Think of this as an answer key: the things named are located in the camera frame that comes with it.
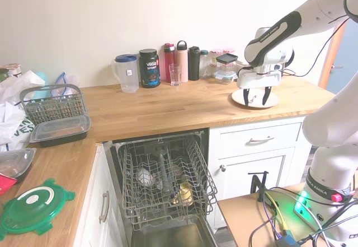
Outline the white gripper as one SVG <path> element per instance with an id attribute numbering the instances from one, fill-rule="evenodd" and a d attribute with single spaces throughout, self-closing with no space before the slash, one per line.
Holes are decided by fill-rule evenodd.
<path id="1" fill-rule="evenodd" d="M 249 90 L 251 88 L 265 87 L 262 105 L 265 105 L 270 97 L 272 86 L 278 86 L 282 78 L 281 71 L 269 71 L 266 74 L 258 74 L 252 67 L 240 68 L 237 72 L 237 86 L 243 90 L 245 106 L 249 105 Z"/>

